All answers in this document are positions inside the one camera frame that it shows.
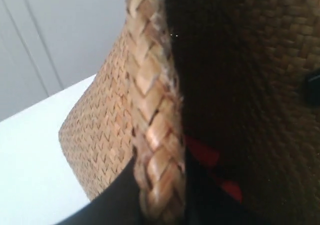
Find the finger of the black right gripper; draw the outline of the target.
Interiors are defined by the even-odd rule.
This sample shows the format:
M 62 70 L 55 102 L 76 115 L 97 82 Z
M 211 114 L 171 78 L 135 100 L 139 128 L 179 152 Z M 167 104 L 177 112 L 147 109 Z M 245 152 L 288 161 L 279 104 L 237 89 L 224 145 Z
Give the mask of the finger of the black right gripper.
M 320 106 L 320 69 L 305 75 L 301 85 L 302 101 L 309 107 Z

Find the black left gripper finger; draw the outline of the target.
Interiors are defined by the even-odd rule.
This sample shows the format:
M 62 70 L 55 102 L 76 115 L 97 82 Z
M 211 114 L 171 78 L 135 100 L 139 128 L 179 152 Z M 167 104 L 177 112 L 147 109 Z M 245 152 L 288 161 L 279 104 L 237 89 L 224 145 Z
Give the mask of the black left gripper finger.
M 131 159 L 116 180 L 80 213 L 80 225 L 143 225 Z

